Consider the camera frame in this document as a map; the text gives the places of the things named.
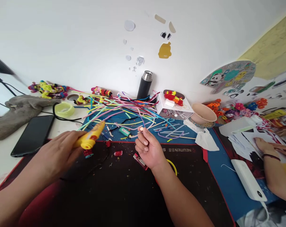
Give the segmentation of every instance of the white power bank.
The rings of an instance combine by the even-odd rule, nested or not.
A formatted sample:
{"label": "white power bank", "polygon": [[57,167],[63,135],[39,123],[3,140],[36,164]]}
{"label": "white power bank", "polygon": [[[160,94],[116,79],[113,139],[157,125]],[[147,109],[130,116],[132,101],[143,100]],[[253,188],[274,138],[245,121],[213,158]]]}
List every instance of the white power bank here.
{"label": "white power bank", "polygon": [[252,200],[266,202],[267,198],[248,168],[247,164],[244,161],[232,159],[232,165],[234,166],[243,187]]}

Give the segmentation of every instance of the panda drawing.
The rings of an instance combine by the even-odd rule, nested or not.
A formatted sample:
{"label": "panda drawing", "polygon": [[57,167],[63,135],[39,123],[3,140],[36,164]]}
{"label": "panda drawing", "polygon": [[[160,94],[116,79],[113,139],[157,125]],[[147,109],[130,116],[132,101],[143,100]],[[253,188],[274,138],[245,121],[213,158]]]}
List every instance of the panda drawing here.
{"label": "panda drawing", "polygon": [[223,76],[224,74],[222,73],[216,73],[205,85],[215,86],[223,78]]}

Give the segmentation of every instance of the black bracelet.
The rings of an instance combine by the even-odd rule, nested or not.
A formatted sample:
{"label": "black bracelet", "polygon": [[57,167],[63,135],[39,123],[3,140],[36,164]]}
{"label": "black bracelet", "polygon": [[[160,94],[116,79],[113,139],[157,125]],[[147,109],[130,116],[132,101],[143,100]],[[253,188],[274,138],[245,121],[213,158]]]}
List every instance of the black bracelet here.
{"label": "black bracelet", "polygon": [[271,155],[271,154],[264,154],[264,155],[262,156],[262,158],[264,158],[265,156],[268,156],[268,157],[271,157],[271,158],[274,158],[274,159],[277,159],[277,160],[281,161],[281,159],[279,159],[278,157],[276,157],[276,156],[274,156],[274,155]]}

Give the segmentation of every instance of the white tissue paper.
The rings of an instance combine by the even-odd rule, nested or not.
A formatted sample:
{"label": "white tissue paper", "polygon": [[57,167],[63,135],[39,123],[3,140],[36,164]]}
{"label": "white tissue paper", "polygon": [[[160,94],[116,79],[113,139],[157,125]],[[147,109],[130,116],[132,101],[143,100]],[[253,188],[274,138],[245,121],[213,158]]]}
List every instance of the white tissue paper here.
{"label": "white tissue paper", "polygon": [[209,151],[218,151],[219,148],[216,145],[216,142],[213,140],[213,137],[209,133],[208,129],[204,129],[205,132],[198,132],[196,138],[196,144],[200,147],[209,150]]}
{"label": "white tissue paper", "polygon": [[191,130],[193,130],[194,132],[198,133],[198,132],[204,132],[204,129],[199,128],[198,126],[194,125],[190,120],[186,119],[183,121],[183,124],[187,125],[187,127],[189,127]]}

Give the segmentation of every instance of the yellow glue gun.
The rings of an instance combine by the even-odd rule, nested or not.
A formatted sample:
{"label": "yellow glue gun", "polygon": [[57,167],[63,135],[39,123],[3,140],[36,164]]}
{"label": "yellow glue gun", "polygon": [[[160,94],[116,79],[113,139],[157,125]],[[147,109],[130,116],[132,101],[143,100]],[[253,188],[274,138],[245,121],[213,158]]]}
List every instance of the yellow glue gun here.
{"label": "yellow glue gun", "polygon": [[94,128],[81,136],[74,144],[73,148],[82,147],[85,150],[90,150],[96,144],[96,140],[99,138],[101,132],[105,126],[105,121],[101,121],[94,126]]}

